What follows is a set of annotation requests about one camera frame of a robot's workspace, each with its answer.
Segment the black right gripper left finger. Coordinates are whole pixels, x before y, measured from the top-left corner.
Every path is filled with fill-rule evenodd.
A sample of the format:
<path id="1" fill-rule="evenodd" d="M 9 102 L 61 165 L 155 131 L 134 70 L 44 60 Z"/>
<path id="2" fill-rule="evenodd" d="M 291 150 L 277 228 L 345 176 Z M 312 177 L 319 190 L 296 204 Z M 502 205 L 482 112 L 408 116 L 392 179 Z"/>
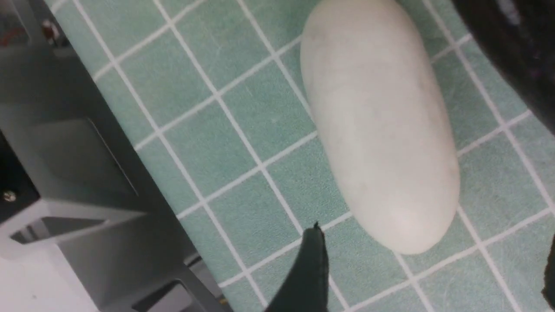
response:
<path id="1" fill-rule="evenodd" d="M 329 258 L 325 235 L 316 222 L 302 235 L 297 257 L 266 312 L 327 312 Z"/>

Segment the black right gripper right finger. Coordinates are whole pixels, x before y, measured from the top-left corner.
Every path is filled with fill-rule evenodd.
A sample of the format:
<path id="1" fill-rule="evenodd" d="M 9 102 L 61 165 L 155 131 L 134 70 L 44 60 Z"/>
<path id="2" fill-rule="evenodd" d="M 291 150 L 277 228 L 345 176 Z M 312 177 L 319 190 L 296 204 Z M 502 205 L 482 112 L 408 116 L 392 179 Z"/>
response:
<path id="1" fill-rule="evenodd" d="M 551 309 L 555 308 L 555 236 L 553 236 L 547 264 L 544 270 L 544 286 L 541 291 L 543 298 Z"/>

